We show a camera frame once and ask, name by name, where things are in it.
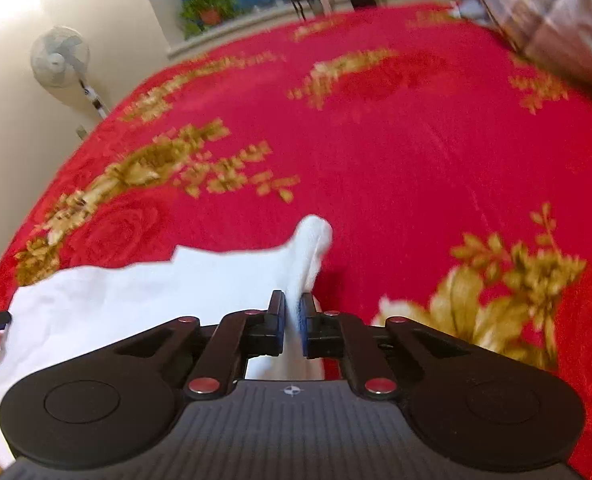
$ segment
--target red blanket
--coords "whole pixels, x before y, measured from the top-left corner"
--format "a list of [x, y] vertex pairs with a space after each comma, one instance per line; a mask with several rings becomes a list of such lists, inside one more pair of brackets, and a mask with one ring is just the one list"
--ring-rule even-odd
[[324, 309], [402, 312], [559, 373], [592, 479], [592, 98], [441, 6], [291, 25], [152, 76], [17, 232], [0, 309], [58, 269], [278, 245], [310, 213], [334, 229]]

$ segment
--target crosshair symbol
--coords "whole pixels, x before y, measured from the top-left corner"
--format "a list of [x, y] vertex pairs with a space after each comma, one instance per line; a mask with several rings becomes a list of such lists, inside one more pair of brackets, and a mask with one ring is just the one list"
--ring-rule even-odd
[[298, 394], [300, 394], [301, 391], [302, 390], [298, 386], [291, 384], [290, 386], [285, 388], [282, 392], [286, 395], [289, 395], [290, 397], [294, 397], [294, 396], [297, 396]]

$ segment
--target red bedspread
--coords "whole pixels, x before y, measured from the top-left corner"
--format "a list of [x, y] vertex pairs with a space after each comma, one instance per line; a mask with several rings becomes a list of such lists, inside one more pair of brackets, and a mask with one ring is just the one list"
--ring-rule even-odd
[[592, 479], [592, 99], [441, 6], [291, 25], [152, 76], [19, 229], [0, 309], [58, 269], [278, 245], [310, 213], [334, 230], [324, 309], [404, 312], [559, 373]]

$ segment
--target potted plant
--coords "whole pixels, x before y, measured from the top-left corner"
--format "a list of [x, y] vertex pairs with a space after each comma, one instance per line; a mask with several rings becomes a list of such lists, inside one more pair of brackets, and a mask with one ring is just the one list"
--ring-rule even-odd
[[239, 14], [236, 0], [186, 0], [180, 13], [185, 20], [185, 35], [188, 37]]

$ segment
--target gray ribbed panel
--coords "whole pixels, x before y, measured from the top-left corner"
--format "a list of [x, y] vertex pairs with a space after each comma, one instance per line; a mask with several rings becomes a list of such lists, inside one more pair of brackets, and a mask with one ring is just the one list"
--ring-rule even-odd
[[[294, 384], [300, 394], [284, 388]], [[423, 444], [389, 402], [344, 381], [241, 381], [194, 402], [155, 447], [119, 465], [59, 472], [21, 459], [0, 480], [578, 480], [564, 465], [500, 474], [455, 464]]]

